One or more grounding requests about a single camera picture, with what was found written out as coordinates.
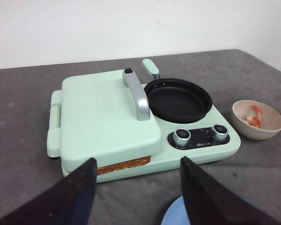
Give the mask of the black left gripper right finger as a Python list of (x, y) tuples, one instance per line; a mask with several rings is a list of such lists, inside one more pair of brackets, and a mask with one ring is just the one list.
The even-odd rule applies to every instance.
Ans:
[(180, 159), (183, 201), (192, 225), (281, 225), (206, 173), (190, 158)]

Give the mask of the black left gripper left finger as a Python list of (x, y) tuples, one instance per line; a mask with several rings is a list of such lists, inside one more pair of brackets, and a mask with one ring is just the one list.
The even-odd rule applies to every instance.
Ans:
[(96, 177), (96, 160), (90, 158), (51, 188), (0, 218), (0, 225), (86, 225)]

